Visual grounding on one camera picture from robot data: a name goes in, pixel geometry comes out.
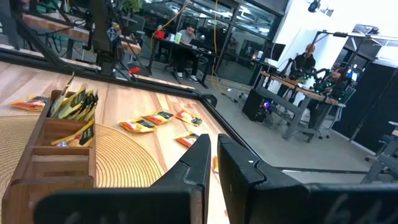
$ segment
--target round rattan mat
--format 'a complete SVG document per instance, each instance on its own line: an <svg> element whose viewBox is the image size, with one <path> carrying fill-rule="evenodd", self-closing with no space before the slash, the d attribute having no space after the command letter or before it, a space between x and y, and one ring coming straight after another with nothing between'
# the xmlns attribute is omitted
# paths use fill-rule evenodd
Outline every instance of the round rattan mat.
<svg viewBox="0 0 398 224"><path fill-rule="evenodd" d="M0 117L0 196L29 140L38 116ZM148 187L160 165L138 143L113 128L96 125L97 187Z"/></svg>

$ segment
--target spotlight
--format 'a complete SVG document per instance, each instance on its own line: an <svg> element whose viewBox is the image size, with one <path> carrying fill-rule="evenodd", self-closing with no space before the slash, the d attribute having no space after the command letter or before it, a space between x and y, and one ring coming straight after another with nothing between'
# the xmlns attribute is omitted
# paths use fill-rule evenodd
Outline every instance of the spotlight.
<svg viewBox="0 0 398 224"><path fill-rule="evenodd" d="M321 6L320 3L321 0L314 0L314 2L311 3L310 7L308 7L309 12L316 12L319 7Z"/></svg>

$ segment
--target yellow packet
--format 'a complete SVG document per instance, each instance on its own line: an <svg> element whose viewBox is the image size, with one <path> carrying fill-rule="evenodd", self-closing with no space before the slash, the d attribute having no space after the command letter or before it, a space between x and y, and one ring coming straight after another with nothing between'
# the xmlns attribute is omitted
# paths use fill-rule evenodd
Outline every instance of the yellow packet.
<svg viewBox="0 0 398 224"><path fill-rule="evenodd" d="M67 116L67 119L82 120L82 118L87 114L88 110L90 109L90 106L93 101L94 101L93 91L90 90L89 92L87 92L86 98L81 104L80 108L70 113Z"/></svg>
<svg viewBox="0 0 398 224"><path fill-rule="evenodd" d="M63 100L65 99L65 97L68 93L70 84L71 84L74 76L75 76L75 72L72 73L72 77L70 78L69 82L67 83L65 88L62 90L61 94L58 95L57 99L55 99L54 103L52 104L52 106L50 108L50 117L51 118L54 118L57 115L58 110L60 109L60 106L63 103Z"/></svg>
<svg viewBox="0 0 398 224"><path fill-rule="evenodd" d="M195 141L199 138L199 135L189 131L187 133L181 134L175 137L179 143L182 143L184 146L191 147Z"/></svg>
<svg viewBox="0 0 398 224"><path fill-rule="evenodd" d="M88 147L94 138L94 125L94 120L91 120L75 134L53 141L51 145L59 147Z"/></svg>
<svg viewBox="0 0 398 224"><path fill-rule="evenodd" d="M132 133L146 133L155 131L156 127L144 121L142 118L120 121L120 126Z"/></svg>
<svg viewBox="0 0 398 224"><path fill-rule="evenodd" d="M23 100L11 102L10 105L27 111L40 112L43 110L46 101L46 97L30 95Z"/></svg>
<svg viewBox="0 0 398 224"><path fill-rule="evenodd" d="M199 126L202 122L202 119L194 114L189 113L188 111L182 109L178 114L175 115L181 120L187 122L188 124L192 124L194 126Z"/></svg>
<svg viewBox="0 0 398 224"><path fill-rule="evenodd" d="M82 117L83 121L88 121L93 117L95 108L97 107L97 103L98 103L98 92L96 91L95 95L94 95L93 102L91 103L91 106L90 106L89 110L87 111L87 114L84 117Z"/></svg>
<svg viewBox="0 0 398 224"><path fill-rule="evenodd" d="M147 119L148 121L154 123L154 124L163 124L169 120L171 120L173 118L174 115L168 113L168 112L164 112L162 110L158 110L155 111L151 114L145 115L143 116L145 119Z"/></svg>
<svg viewBox="0 0 398 224"><path fill-rule="evenodd" d="M55 115L55 118L60 118L60 119L66 118L68 115L70 115L70 113L80 108L85 98L86 98L86 88L83 87L62 103L60 110Z"/></svg>

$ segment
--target person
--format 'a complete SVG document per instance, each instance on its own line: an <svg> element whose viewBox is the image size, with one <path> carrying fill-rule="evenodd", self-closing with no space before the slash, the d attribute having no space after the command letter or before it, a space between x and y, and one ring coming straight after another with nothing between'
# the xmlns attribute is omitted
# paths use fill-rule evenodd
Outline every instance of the person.
<svg viewBox="0 0 398 224"><path fill-rule="evenodd" d="M329 93L330 98L338 99L342 95L347 85L346 79L346 73L343 68L338 68L333 72L333 86L326 89L326 92ZM325 102L320 102L314 99L310 100L307 105L307 108L310 110L310 121L308 122L308 128L313 128L316 125L318 118L322 113L322 108L320 108L319 105L324 104Z"/></svg>
<svg viewBox="0 0 398 224"><path fill-rule="evenodd" d="M189 24L186 29L180 30L181 42L183 44L189 44L191 40L196 39L195 28ZM199 66L199 59L194 52L188 49L178 48L176 49L175 58L177 62L177 78L182 79L182 72L184 71L185 65L188 60L192 61L192 73L190 75L191 81L197 83L197 72Z"/></svg>
<svg viewBox="0 0 398 224"><path fill-rule="evenodd" d="M289 78L292 79L293 76L295 76L295 68L297 69L302 69L302 70L309 70L311 68L313 68L315 66L315 59L313 57L313 53L315 51L315 45L313 44L308 44L307 47L305 48L305 52L301 55L298 55L294 58L295 60L295 66L294 64L292 64L292 67L290 69L290 75ZM280 97L283 97L285 92L288 90L289 88L285 85L281 85L277 95ZM293 103L294 99L295 99L295 93L292 92L293 97L290 97L289 102Z"/></svg>

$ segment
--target wooden divider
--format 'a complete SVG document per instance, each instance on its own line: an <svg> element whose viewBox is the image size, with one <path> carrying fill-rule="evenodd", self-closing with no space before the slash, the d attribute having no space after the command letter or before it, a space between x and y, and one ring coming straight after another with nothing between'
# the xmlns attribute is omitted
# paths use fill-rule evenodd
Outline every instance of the wooden divider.
<svg viewBox="0 0 398 224"><path fill-rule="evenodd" d="M2 198L2 224L33 223L35 204L44 196L62 189L92 188L96 183L95 137L89 147L50 144L88 123L47 118L59 93L52 92L7 186Z"/></svg>

